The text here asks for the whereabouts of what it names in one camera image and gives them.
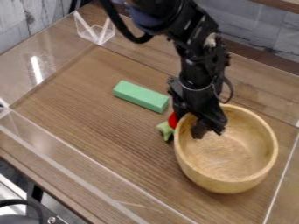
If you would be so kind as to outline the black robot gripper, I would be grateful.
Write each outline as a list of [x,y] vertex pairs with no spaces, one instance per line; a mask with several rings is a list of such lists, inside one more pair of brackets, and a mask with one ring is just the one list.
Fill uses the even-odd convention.
[[[167,84],[176,117],[183,118],[189,112],[196,115],[191,122],[192,138],[203,139],[209,131],[220,136],[228,123],[220,104],[227,103],[233,95],[233,86],[228,78],[224,75],[216,76],[204,87],[188,86],[181,77],[171,77]],[[220,99],[223,85],[227,85],[229,89],[225,101]]]

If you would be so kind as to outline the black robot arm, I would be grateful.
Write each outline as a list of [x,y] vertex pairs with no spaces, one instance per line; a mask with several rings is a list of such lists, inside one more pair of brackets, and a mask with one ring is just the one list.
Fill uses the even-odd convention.
[[220,105],[223,88],[232,84],[225,76],[229,53],[219,24],[195,0],[125,0],[128,13],[137,29],[136,36],[117,13],[112,0],[97,0],[123,34],[133,43],[143,44],[164,35],[180,56],[181,70],[168,80],[173,117],[195,116],[191,135],[201,139],[207,132],[221,134],[228,118]]

